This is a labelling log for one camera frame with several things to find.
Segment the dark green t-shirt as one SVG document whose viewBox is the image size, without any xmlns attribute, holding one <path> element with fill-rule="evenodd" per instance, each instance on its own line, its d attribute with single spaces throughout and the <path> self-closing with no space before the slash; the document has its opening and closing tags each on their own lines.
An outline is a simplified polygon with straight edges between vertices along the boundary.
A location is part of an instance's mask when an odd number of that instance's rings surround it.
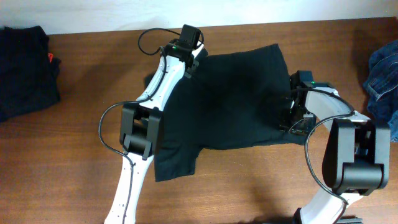
<svg viewBox="0 0 398 224">
<path fill-rule="evenodd" d="M 181 79 L 164 108 L 164 140 L 154 157 L 155 180 L 195 173 L 202 149 L 299 144 L 289 129 L 290 77 L 277 44 L 209 55 Z"/>
</svg>

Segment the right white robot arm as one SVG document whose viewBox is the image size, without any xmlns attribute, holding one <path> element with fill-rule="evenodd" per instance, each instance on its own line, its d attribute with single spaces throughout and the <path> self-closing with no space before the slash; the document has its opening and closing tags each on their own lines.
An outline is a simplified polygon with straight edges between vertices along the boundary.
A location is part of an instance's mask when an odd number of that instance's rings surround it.
<svg viewBox="0 0 398 224">
<path fill-rule="evenodd" d="M 319 119 L 307 131 L 305 160 L 319 190 L 296 210 L 293 223 L 362 223 L 345 217 L 353 203 L 383 189 L 389 181 L 390 127 L 356 111 L 329 83 L 292 81 L 293 104 Z M 329 131 L 322 162 L 322 177 L 315 174 L 309 156 L 309 139 L 323 125 Z"/>
</svg>

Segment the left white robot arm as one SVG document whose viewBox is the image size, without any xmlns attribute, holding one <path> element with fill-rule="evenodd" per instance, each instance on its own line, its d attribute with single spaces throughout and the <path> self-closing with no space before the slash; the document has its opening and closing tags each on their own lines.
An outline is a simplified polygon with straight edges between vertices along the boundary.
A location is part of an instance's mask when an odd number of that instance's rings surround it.
<svg viewBox="0 0 398 224">
<path fill-rule="evenodd" d="M 148 168 L 164 136 L 164 108 L 176 86 L 198 67 L 204 43 L 167 44 L 160 48 L 159 66 L 144 92 L 134 101 L 122 101 L 119 142 L 122 168 L 105 223 L 135 223 L 136 210 Z"/>
</svg>

